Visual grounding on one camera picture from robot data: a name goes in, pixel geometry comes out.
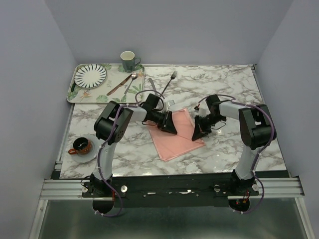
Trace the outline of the silver table knife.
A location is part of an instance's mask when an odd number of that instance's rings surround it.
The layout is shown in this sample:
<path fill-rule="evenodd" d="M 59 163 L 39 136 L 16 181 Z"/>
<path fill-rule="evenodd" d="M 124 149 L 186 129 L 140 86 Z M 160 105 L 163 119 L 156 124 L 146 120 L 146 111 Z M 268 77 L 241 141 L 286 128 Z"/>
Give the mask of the silver table knife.
<path fill-rule="evenodd" d="M 155 84 L 154 84 L 153 79 L 152 79 L 152 78 L 148 78 L 148 81 L 149 81 L 149 83 L 151 84 L 152 91 L 156 93 L 157 90 L 156 90 L 156 87 L 155 87 Z"/>

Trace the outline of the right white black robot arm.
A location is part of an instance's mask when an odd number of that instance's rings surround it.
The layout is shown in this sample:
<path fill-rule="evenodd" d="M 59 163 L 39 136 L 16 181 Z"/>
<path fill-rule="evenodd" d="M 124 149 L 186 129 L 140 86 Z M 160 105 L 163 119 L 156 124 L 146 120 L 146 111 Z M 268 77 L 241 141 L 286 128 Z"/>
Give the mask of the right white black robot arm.
<path fill-rule="evenodd" d="M 228 118 L 236 119 L 240 124 L 241 139 L 244 144 L 239 163 L 234 170 L 234 177 L 229 183 L 230 191 L 241 195 L 247 190 L 245 180 L 255 176 L 255 168 L 261 153 L 276 139 L 277 133 L 269 109 L 266 105 L 250 105 L 230 100 L 220 100 L 220 95 L 210 95 L 204 100 L 210 114 L 194 118 L 192 141 L 209 135 L 212 127 Z"/>

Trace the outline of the pink cloth napkin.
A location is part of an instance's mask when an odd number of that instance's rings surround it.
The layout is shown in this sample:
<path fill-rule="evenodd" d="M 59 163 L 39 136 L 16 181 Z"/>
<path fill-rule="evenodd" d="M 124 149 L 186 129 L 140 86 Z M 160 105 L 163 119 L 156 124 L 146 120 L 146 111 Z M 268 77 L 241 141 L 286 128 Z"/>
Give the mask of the pink cloth napkin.
<path fill-rule="evenodd" d="M 202 139 L 192 141 L 194 122 L 188 109 L 173 112 L 172 119 L 177 130 L 176 135 L 163 132 L 156 126 L 148 126 L 159 158 L 165 162 L 205 146 Z"/>

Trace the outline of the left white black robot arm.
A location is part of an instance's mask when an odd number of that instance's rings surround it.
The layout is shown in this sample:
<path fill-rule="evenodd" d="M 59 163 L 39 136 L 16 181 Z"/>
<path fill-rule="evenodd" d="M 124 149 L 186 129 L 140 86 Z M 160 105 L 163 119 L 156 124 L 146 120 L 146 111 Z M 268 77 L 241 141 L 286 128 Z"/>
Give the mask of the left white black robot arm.
<path fill-rule="evenodd" d="M 152 121 L 163 132 L 173 135 L 177 130 L 172 120 L 172 112 L 159 112 L 156 107 L 161 101 L 160 96 L 149 94 L 145 102 L 136 106 L 124 106 L 114 101 L 107 104 L 94 124 L 96 137 L 104 142 L 97 152 L 96 168 L 90 175 L 90 184 L 87 186 L 90 194 L 107 196 L 115 189 L 108 179 L 112 177 L 112 163 L 117 143 L 123 138 L 125 131 L 131 122 Z"/>

